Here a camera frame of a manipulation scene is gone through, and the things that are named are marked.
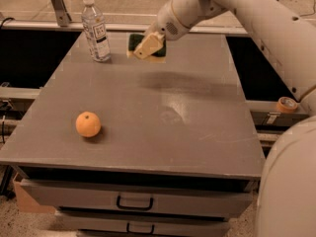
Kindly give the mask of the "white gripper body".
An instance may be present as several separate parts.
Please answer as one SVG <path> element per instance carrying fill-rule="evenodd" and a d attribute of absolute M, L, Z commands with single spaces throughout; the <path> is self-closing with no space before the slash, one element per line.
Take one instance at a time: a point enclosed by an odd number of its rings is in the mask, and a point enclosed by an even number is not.
<path fill-rule="evenodd" d="M 206 18 L 209 5 L 210 0 L 170 0 L 145 34 L 159 33 L 166 40 L 178 40 Z"/>

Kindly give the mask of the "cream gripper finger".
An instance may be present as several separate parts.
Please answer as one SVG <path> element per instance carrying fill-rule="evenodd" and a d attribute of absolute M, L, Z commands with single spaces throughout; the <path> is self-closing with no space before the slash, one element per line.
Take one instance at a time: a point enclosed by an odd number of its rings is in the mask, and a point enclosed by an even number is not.
<path fill-rule="evenodd" d="M 155 32 L 147 36 L 142 34 L 132 35 L 132 54 L 139 59 L 149 57 L 165 57 L 165 36 Z"/>

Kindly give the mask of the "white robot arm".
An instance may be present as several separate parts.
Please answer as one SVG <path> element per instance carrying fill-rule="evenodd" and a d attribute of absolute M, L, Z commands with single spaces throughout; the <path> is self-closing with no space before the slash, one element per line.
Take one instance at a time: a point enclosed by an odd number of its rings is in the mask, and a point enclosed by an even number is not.
<path fill-rule="evenodd" d="M 309 114 L 266 160 L 255 237 L 316 237 L 316 28 L 277 0 L 170 0 L 133 54 L 146 59 L 197 23 L 231 12 Z"/>

